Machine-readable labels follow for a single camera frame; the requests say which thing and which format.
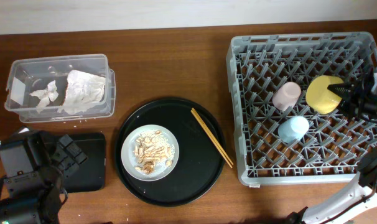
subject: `black device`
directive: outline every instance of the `black device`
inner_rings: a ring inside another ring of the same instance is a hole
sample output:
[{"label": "black device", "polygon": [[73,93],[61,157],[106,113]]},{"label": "black device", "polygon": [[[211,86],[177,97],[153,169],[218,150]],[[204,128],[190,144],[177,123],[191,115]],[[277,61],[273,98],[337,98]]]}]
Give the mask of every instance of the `black device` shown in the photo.
[{"label": "black device", "polygon": [[[103,133],[71,134],[70,138],[88,156],[80,168],[64,182],[70,193],[101,190],[106,177],[106,138]],[[43,134],[46,150],[52,152],[62,136]]]},{"label": "black device", "polygon": [[0,179],[0,198],[3,184],[10,195],[0,201],[1,224],[59,223],[58,211],[68,198],[63,183],[88,157],[68,135],[45,150],[43,135],[39,131],[15,134],[0,145],[6,171]]},{"label": "black device", "polygon": [[373,68],[360,80],[328,86],[328,90],[342,98],[338,110],[348,119],[377,123],[377,95],[371,92],[374,88],[377,88],[377,82]]}]

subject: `pink cup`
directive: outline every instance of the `pink cup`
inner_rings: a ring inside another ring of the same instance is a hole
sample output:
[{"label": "pink cup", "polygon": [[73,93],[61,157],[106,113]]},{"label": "pink cup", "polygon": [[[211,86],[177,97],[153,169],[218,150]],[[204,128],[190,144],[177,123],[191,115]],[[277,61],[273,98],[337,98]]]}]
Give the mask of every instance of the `pink cup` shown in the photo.
[{"label": "pink cup", "polygon": [[287,82],[275,92],[272,102],[277,109],[284,111],[289,106],[295,106],[300,93],[300,87],[297,83]]}]

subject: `wooden table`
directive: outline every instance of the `wooden table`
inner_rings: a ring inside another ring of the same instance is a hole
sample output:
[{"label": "wooden table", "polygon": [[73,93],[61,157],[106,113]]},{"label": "wooden table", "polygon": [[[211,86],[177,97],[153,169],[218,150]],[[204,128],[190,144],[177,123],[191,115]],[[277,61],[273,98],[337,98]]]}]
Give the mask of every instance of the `wooden table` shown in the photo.
[{"label": "wooden table", "polygon": [[[0,35],[0,140],[19,128],[16,114],[4,109],[6,80],[17,59],[59,55],[105,54],[116,74],[115,113],[110,118],[33,124],[53,133],[101,131],[107,140],[107,160],[118,129],[143,103],[179,96],[204,106],[218,120],[228,154],[235,158],[233,112],[225,57],[236,35],[309,32],[371,32],[377,43],[377,21],[310,22],[187,29],[116,30],[56,34]],[[0,164],[0,176],[4,169]],[[133,196],[119,180],[115,166],[106,166],[106,186],[97,192],[71,194],[62,207],[61,223],[236,223],[284,218],[305,206],[323,202],[345,184],[264,186],[240,184],[237,170],[225,165],[220,178],[202,198],[184,206],[163,208]],[[377,208],[355,218],[377,223]]]}]

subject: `crumpled tissue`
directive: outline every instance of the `crumpled tissue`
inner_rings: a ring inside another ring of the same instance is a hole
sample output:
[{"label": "crumpled tissue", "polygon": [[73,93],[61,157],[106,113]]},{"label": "crumpled tissue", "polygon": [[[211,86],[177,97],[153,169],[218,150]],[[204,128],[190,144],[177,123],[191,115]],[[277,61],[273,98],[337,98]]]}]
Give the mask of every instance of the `crumpled tissue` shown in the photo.
[{"label": "crumpled tissue", "polygon": [[72,70],[68,74],[67,83],[63,104],[67,108],[59,109],[57,112],[61,113],[64,110],[68,114],[76,114],[96,106],[92,103],[100,102],[104,95],[106,78]]},{"label": "crumpled tissue", "polygon": [[52,101],[55,101],[58,97],[56,80],[47,84],[47,88],[44,90],[37,90],[30,93],[31,96],[36,96],[40,99],[37,108],[44,108]]}]

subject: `light blue cup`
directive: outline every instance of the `light blue cup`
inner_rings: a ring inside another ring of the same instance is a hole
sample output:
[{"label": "light blue cup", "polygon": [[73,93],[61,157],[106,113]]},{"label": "light blue cup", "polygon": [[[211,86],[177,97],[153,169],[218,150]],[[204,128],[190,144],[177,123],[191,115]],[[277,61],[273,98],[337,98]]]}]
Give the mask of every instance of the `light blue cup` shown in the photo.
[{"label": "light blue cup", "polygon": [[285,143],[300,140],[309,130],[309,122],[302,116],[295,116],[278,127],[278,135]]}]

